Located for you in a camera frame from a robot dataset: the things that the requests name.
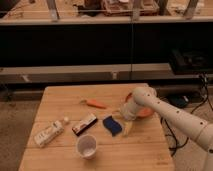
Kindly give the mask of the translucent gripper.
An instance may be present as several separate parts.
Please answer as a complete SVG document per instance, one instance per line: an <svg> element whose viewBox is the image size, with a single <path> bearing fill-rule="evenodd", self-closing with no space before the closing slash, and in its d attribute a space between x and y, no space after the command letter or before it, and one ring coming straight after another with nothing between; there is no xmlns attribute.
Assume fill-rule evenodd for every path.
<svg viewBox="0 0 213 171"><path fill-rule="evenodd" d="M132 130L132 127L133 127L132 121L134 121L136 119L136 108L122 106L120 108L120 113L123 116L123 118L126 120L124 122L124 130L123 130L123 136L126 137L129 135L129 133Z"/></svg>

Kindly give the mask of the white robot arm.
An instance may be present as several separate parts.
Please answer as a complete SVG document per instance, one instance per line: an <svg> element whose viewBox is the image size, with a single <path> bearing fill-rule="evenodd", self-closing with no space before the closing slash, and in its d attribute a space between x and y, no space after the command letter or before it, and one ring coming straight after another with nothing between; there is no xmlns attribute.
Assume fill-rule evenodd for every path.
<svg viewBox="0 0 213 171"><path fill-rule="evenodd" d="M162 101L152 87L136 87L132 97L120 107L120 113L127 121L133 121L144 107L157 112L205 150L202 171L213 171L213 123Z"/></svg>

